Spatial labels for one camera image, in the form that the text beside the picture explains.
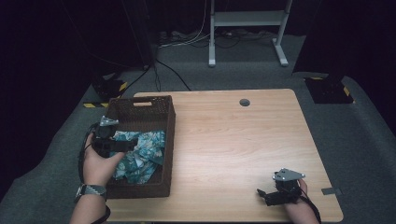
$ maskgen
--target black cable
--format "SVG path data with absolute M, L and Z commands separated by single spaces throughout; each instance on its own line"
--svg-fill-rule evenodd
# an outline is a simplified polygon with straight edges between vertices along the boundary
M 142 76 L 144 76 L 150 69 L 150 65 L 148 66 L 148 69 L 142 74 L 140 75 L 135 81 L 133 81 L 131 84 L 129 84 L 123 91 L 122 94 L 120 95 L 120 98 L 122 97 L 122 95 L 132 86 L 134 85 Z
M 266 32 L 259 35 L 260 37 L 257 38 L 241 38 L 241 41 L 256 41 L 264 38 L 272 38 L 274 35 L 268 35 Z
M 187 37 L 182 37 L 181 35 L 172 35 L 170 38 L 162 38 L 162 45 L 172 45 L 172 44 L 181 44 L 184 42 L 191 41 L 195 35 L 189 35 Z
M 154 65 L 154 72 L 155 72 L 155 88 L 157 88 L 157 91 L 161 91 L 161 81 L 160 81 L 160 76 L 158 76 L 157 73 L 157 67 Z
M 320 212 L 319 212 L 319 210 L 317 209 L 317 207 L 314 205 L 314 203 L 312 203 L 312 201 L 309 199 L 308 194 L 306 194 L 305 191 L 303 191 L 303 190 L 300 188 L 301 192 L 305 195 L 305 197 L 304 197 L 304 196 L 302 196 L 302 195 L 298 195 L 298 194 L 295 194 L 295 193 L 293 193 L 293 192 L 290 192 L 290 191 L 288 191 L 287 189 L 284 189 L 284 188 L 282 188 L 282 189 L 283 189 L 284 191 L 286 191 L 289 195 L 292 195 L 293 197 L 300 198 L 301 200 L 303 200 L 303 202 L 307 203 L 307 204 L 309 205 L 309 207 L 312 209 L 312 211 L 314 212 L 314 215 L 315 215 L 315 217 L 317 218 L 318 223 L 319 223 L 319 224 L 321 223 Z
M 166 65 L 166 64 L 164 64 L 164 63 L 162 63 L 162 62 L 160 62 L 158 59 L 156 59 L 156 61 L 157 61 L 157 63 L 160 63 L 160 64 L 162 64 L 163 66 L 169 68 L 171 71 L 173 71 L 173 72 L 178 76 L 178 78 L 180 78 L 180 80 L 183 82 L 183 84 L 184 84 L 184 86 L 187 88 L 187 90 L 191 91 L 190 87 L 186 84 L 186 82 L 185 82 L 185 81 L 183 80 L 183 78 L 178 74 L 177 71 L 175 71 L 173 68 L 169 67 L 168 65 Z
M 204 30 L 204 26 L 205 26 L 205 18 L 206 18 L 206 5 L 207 5 L 207 0 L 205 0 L 205 7 L 204 7 L 204 17 L 203 17 L 203 21 L 202 21 L 202 26 L 201 26 L 201 30 L 198 32 L 198 35 L 195 36 L 195 38 L 190 39 L 186 42 L 182 42 L 179 44 L 169 44 L 169 45 L 165 45 L 165 46 L 160 46 L 160 48 L 166 48 L 166 47 L 171 47 L 171 46 L 180 46 L 180 45 L 189 45 L 191 43 L 195 43 L 195 39 L 198 38 L 200 36 L 200 34 L 202 33 L 202 31 Z
M 189 45 L 192 46 L 192 47 L 201 49 L 201 48 L 206 48 L 207 46 L 209 46 L 209 42 L 207 42 L 205 45 L 202 45 L 202 46 L 196 46 L 196 45 L 193 45 L 193 44 L 189 44 Z
M 106 220 L 110 217 L 111 215 L 111 210 L 110 208 L 106 205 L 106 212 L 105 215 L 94 221 L 92 224 L 100 224 L 106 222 Z
M 85 161 L 85 150 L 87 150 L 87 148 L 91 145 L 88 144 L 87 146 L 85 146 L 87 144 L 87 140 L 88 140 L 88 136 L 90 136 L 90 133 L 93 133 L 94 130 L 96 129 L 96 127 L 99 125 L 99 123 L 94 123 L 93 125 L 91 125 L 91 127 L 88 129 L 88 131 L 85 133 L 85 138 L 84 141 L 81 145 L 81 150 L 78 153 L 78 175 L 79 175 L 79 180 L 81 181 L 81 183 L 84 183 L 84 161 Z
M 92 53 L 92 52 L 88 49 L 88 46 L 87 46 L 87 44 L 85 43 L 84 38 L 82 37 L 81 32 L 79 31 L 79 29 L 78 29 L 77 26 L 75 25 L 75 23 L 74 23 L 72 17 L 70 16 L 70 13 L 69 13 L 69 11 L 67 10 L 66 5 L 64 4 L 64 1 L 63 1 L 63 0 L 60 0 L 60 1 L 61 1 L 61 5 L 62 5 L 62 7 L 63 7 L 63 9 L 64 9 L 64 12 L 66 13 L 68 19 L 69 19 L 70 22 L 72 23 L 74 29 L 76 30 L 76 33 L 78 34 L 78 37 L 81 39 L 81 42 L 82 42 L 83 45 L 84 45 L 84 49 L 87 51 L 88 54 L 90 54 L 93 58 L 96 58 L 96 59 L 101 60 L 101 61 L 106 62 L 106 63 L 112 63 L 112 64 L 115 64 L 115 65 L 118 65 L 118 66 L 122 66 L 122 67 L 126 67 L 126 68 L 132 68 L 132 67 L 129 66 L 129 65 L 125 65 L 125 64 L 122 64 L 122 63 L 114 63 L 114 62 L 111 62 L 111 61 L 109 61 L 109 60 L 106 60 L 106 59 L 104 59 L 104 58 L 102 58 L 102 57 L 100 57 L 100 56 L 98 56 L 98 55 Z
M 250 36 L 250 35 L 260 35 L 260 36 L 263 36 L 263 35 L 265 35 L 267 32 L 265 32 L 265 33 L 263 33 L 263 34 L 253 34 L 253 33 L 250 33 L 250 32 L 246 32 L 246 33 L 244 33 L 244 34 L 240 34 L 240 33 L 236 33 L 236 34 L 234 34 L 234 33 L 232 33 L 231 35 L 225 35 L 225 34 L 219 34 L 221 37 L 224 37 L 224 38 L 226 38 L 226 39 L 233 39 L 234 37 L 244 37 L 244 36 Z
M 88 147 L 90 147 L 92 145 L 92 143 L 90 143 L 89 145 L 87 145 L 84 150 L 87 150 Z
M 241 37 L 239 37 L 239 36 L 237 36 L 237 37 L 238 37 L 238 40 L 236 40 L 236 42 L 233 43 L 231 46 L 224 47 L 224 46 L 216 44 L 216 43 L 215 43 L 215 45 L 216 45 L 216 47 L 219 47 L 221 49 L 230 49 L 232 47 L 235 47 L 241 41 Z

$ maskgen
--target tabletop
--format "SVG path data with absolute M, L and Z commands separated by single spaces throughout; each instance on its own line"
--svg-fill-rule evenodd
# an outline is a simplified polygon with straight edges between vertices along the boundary
M 171 193 L 107 200 L 109 221 L 289 221 L 256 189 L 276 192 L 274 172 L 305 174 L 322 221 L 343 213 L 292 90 L 140 92 L 171 95 L 176 111 Z

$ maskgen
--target human hand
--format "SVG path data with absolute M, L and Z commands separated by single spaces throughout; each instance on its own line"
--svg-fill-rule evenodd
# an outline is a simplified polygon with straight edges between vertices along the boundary
M 300 184 L 300 188 L 303 191 L 302 196 L 307 197 L 308 194 L 308 186 L 305 181 L 302 179 L 298 180 Z M 291 221 L 295 224 L 311 224 L 318 223 L 317 218 L 315 217 L 315 213 L 312 208 L 308 205 L 308 203 L 304 202 L 302 199 L 298 199 L 296 203 L 285 203 L 286 212 L 289 215 Z
M 125 156 L 124 152 L 119 152 L 110 158 L 103 158 L 99 156 L 92 148 L 93 133 L 88 135 L 85 147 L 85 160 L 83 165 L 84 184 L 86 185 L 99 185 L 105 187 L 107 181 L 111 178 L 116 166 L 122 157 Z

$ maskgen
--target black curtain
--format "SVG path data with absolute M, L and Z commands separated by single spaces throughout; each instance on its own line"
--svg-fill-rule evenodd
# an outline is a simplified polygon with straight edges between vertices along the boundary
M 90 85 L 86 55 L 58 3 L 0 4 L 1 198 L 43 159 Z
M 293 71 L 354 78 L 394 133 L 395 10 L 391 0 L 322 0 Z

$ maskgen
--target basket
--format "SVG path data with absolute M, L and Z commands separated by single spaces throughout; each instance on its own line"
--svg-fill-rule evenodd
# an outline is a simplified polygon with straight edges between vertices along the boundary
M 175 137 L 175 109 L 171 96 L 150 96 L 111 99 L 106 116 L 118 119 L 118 131 L 165 131 L 163 165 L 159 165 L 145 184 L 130 184 L 127 180 L 111 178 L 107 183 L 108 199 L 168 197 L 172 179 L 172 160 Z

